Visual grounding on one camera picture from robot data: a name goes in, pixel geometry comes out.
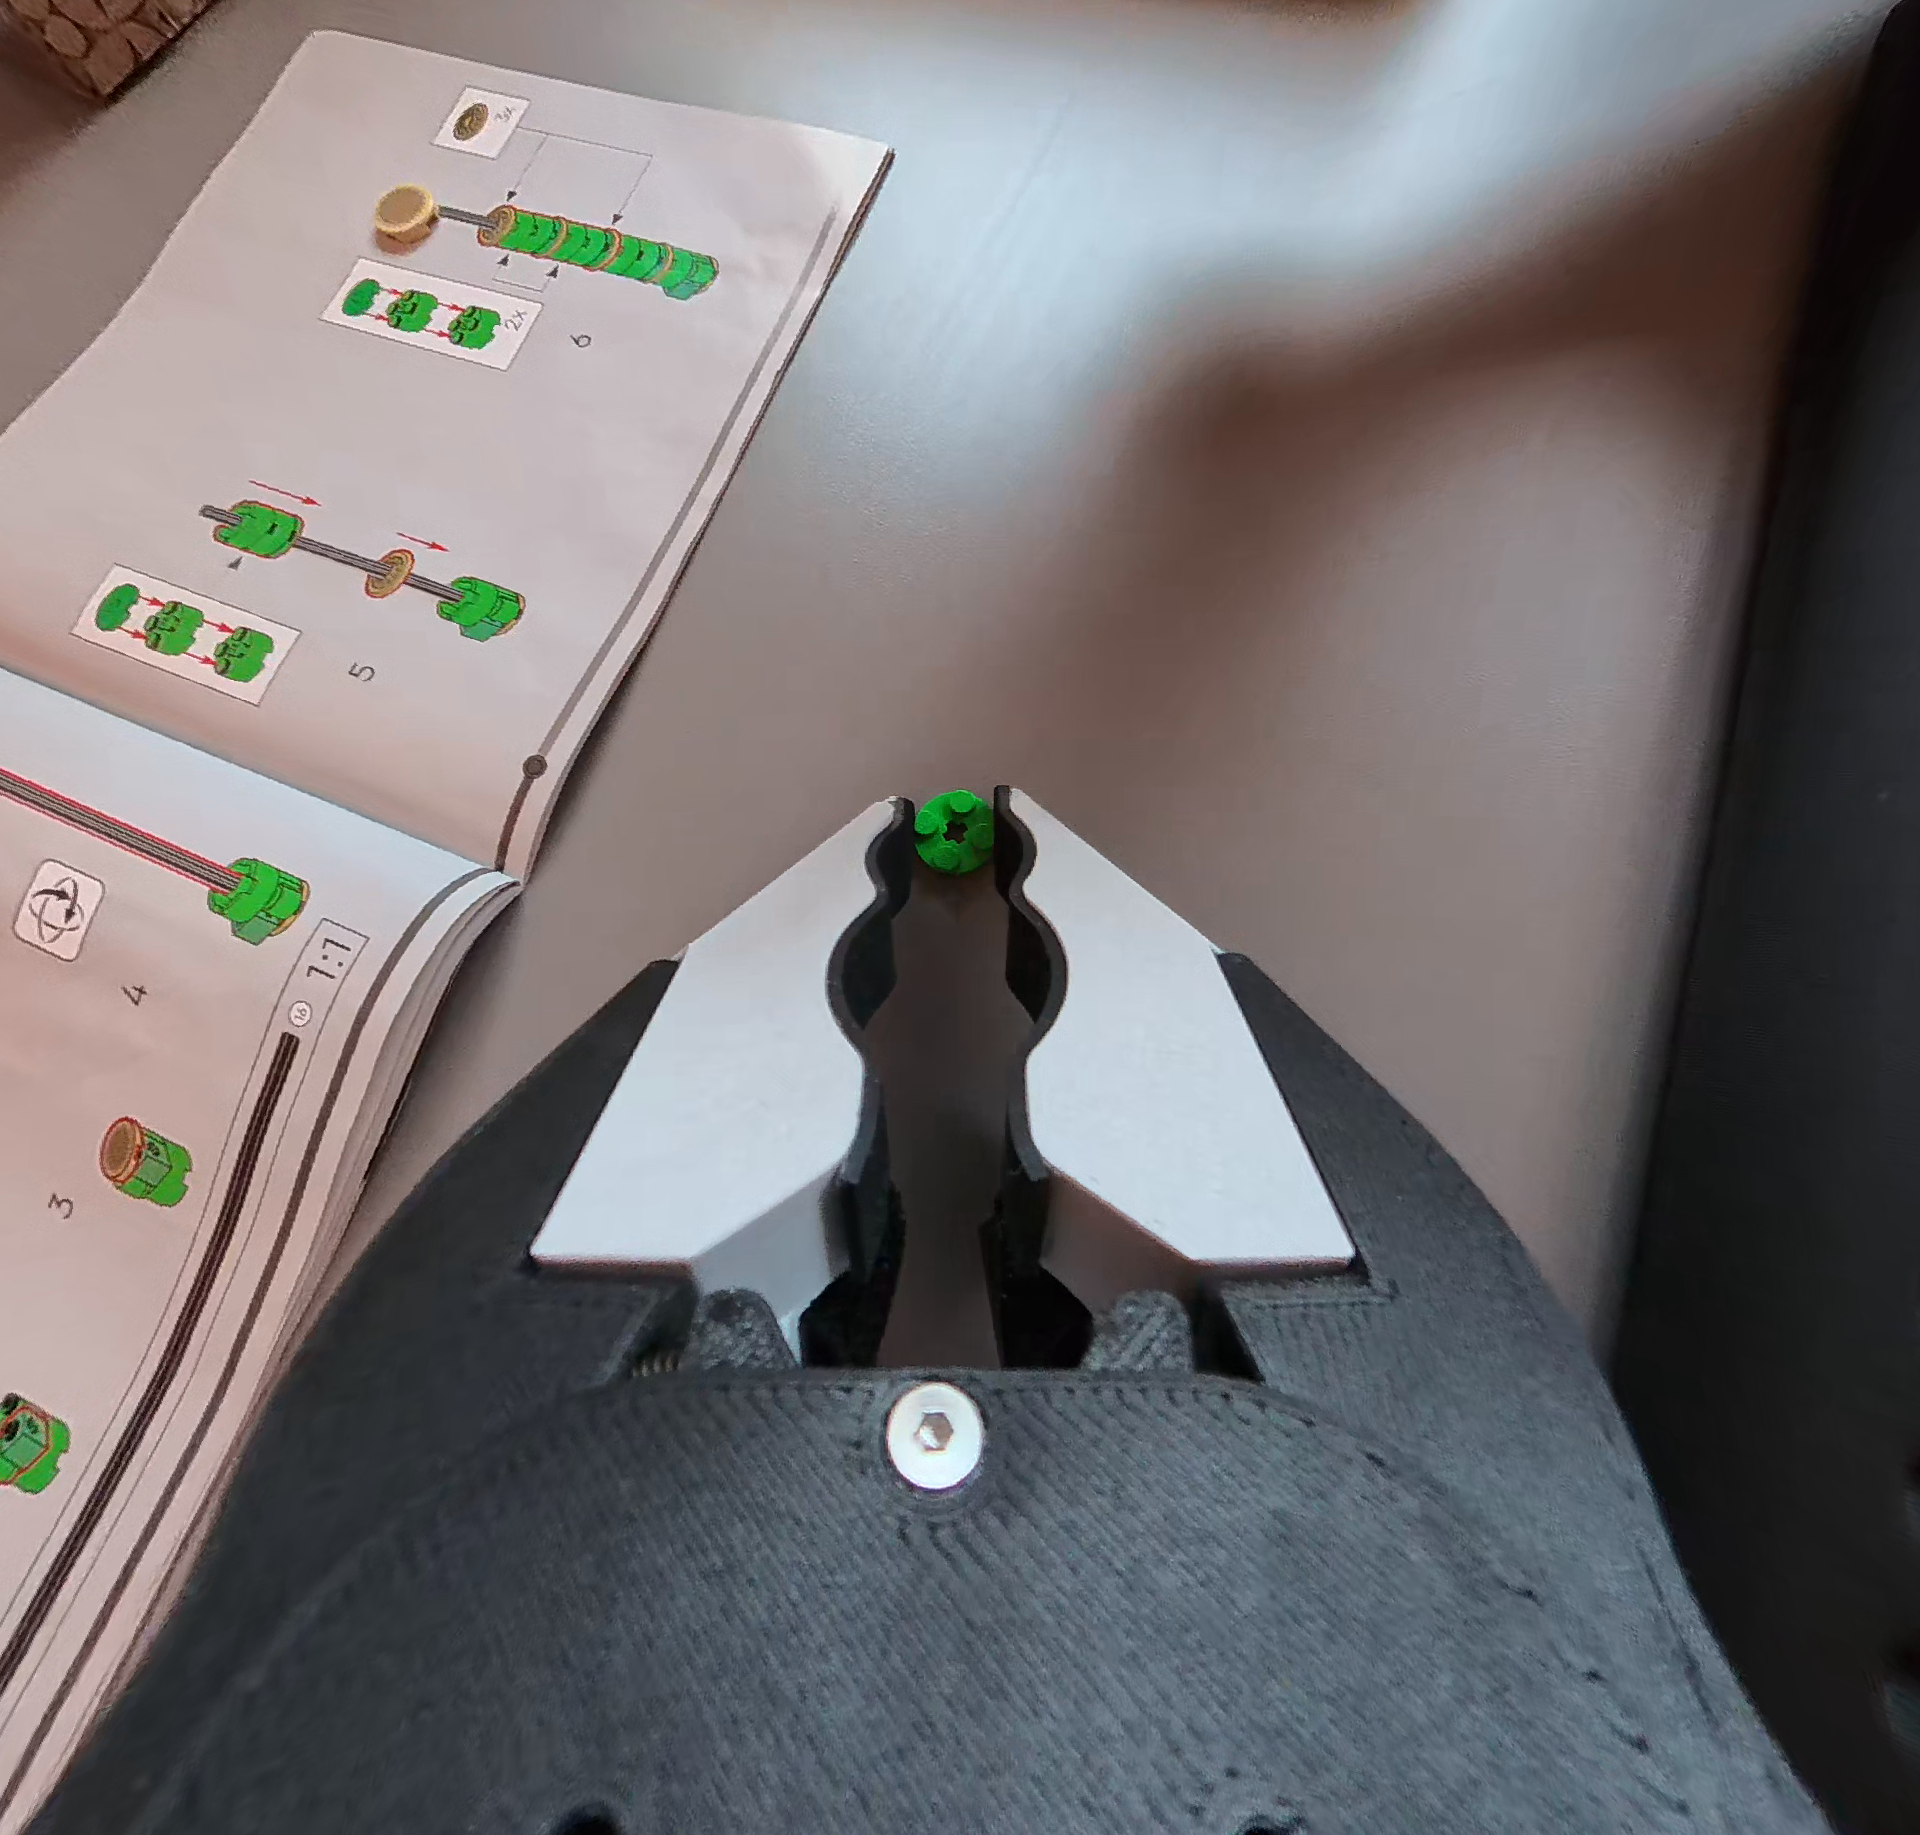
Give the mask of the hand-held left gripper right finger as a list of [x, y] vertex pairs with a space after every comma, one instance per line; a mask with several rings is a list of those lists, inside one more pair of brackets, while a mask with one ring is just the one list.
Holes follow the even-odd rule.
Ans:
[[1198, 927], [995, 792], [1005, 981], [1031, 1017], [981, 1231], [998, 1354], [1078, 1364], [1132, 1292], [1343, 1274], [1357, 1247]]

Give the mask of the open instruction booklet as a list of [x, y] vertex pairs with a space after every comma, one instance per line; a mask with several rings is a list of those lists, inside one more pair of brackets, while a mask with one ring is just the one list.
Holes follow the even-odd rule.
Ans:
[[891, 161], [321, 31], [4, 431], [4, 1830]]

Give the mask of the grey desk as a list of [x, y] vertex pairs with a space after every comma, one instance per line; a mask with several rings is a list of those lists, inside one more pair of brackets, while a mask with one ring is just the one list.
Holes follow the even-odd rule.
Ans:
[[225, 0], [4, 61], [4, 417], [299, 40], [898, 158], [339, 1266], [886, 790], [1010, 779], [1328, 1028], [1605, 1344], [1778, 374], [1895, 0]]

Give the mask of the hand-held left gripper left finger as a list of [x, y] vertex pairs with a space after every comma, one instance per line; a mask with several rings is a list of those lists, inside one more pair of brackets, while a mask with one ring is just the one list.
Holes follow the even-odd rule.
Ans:
[[899, 1274], [880, 1085], [914, 811], [886, 797], [678, 962], [548, 1208], [541, 1266], [755, 1292], [810, 1364], [870, 1364]]

